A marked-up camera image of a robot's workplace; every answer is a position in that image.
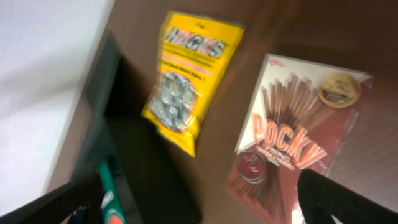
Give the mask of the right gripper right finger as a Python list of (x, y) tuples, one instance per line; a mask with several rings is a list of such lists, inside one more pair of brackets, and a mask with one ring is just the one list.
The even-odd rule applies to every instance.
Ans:
[(306, 224), (335, 224), (335, 219), (342, 223), (397, 223), (396, 212), (313, 170), (301, 171), (297, 188)]

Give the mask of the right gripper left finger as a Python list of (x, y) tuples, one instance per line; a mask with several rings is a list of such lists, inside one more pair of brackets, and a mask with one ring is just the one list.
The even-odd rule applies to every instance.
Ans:
[(84, 223), (100, 223), (103, 185), (99, 173), (69, 182), (1, 216), (1, 223), (61, 223), (79, 207), (86, 207)]

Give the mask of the teal Chunkies cookie box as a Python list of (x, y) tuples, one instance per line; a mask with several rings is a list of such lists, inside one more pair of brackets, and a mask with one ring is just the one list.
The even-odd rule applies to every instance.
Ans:
[(118, 197), (113, 176), (107, 161), (103, 161), (98, 167), (98, 173), (103, 184), (104, 196), (100, 206), (104, 224), (127, 224), (123, 207)]

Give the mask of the Pocky chocolate stick box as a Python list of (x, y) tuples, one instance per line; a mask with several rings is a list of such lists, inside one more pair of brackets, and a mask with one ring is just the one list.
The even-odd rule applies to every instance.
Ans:
[(364, 72), (266, 55), (227, 192), (266, 223), (302, 223), (300, 173), (328, 173), (373, 83)]

